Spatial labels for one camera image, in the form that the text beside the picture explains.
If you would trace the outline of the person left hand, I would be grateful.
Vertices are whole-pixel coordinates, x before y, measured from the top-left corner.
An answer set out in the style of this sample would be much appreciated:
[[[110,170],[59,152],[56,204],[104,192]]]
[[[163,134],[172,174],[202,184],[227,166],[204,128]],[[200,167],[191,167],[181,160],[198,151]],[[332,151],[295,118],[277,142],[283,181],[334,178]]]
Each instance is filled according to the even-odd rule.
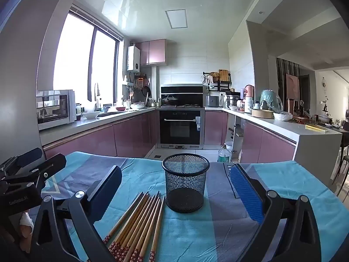
[[[28,212],[23,212],[19,220],[19,231],[24,238],[28,238],[34,229],[33,221]]]

